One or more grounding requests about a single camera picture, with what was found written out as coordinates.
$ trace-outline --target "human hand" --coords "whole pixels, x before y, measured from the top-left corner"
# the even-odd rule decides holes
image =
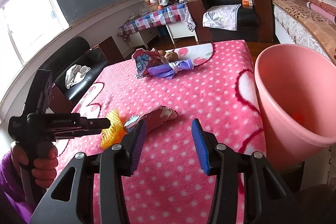
[[[13,165],[21,177],[20,163],[23,165],[28,165],[29,160],[26,152],[19,145],[18,142],[12,142],[10,146],[11,156]],[[42,188],[49,188],[56,178],[56,167],[58,165],[57,160],[58,151],[55,146],[53,146],[48,153],[48,159],[35,159],[34,166],[31,173],[36,178],[35,182],[38,186]]]

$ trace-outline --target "plaid tablecloth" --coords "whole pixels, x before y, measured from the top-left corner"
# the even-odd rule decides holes
[[[129,41],[129,35],[156,26],[166,25],[184,20],[190,31],[195,30],[194,20],[186,3],[173,4],[163,10],[151,12],[143,17],[130,21],[118,29],[118,35]]]

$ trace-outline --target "trash can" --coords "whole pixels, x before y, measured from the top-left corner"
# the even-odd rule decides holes
[[[266,156],[277,169],[294,166],[336,143],[336,66],[292,44],[265,49],[255,64]]]

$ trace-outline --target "purple sleeve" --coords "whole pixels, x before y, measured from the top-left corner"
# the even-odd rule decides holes
[[[0,187],[19,216],[29,223],[34,210],[25,202],[21,179],[14,168],[11,152],[5,154],[1,161]]]

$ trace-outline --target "yellow object on table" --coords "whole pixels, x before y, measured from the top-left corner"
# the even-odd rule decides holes
[[[103,136],[101,137],[100,147],[103,149],[109,148],[115,143],[120,143],[122,137],[126,134],[116,109],[112,109],[106,115],[106,118],[110,120],[111,126],[108,129],[101,130]]]

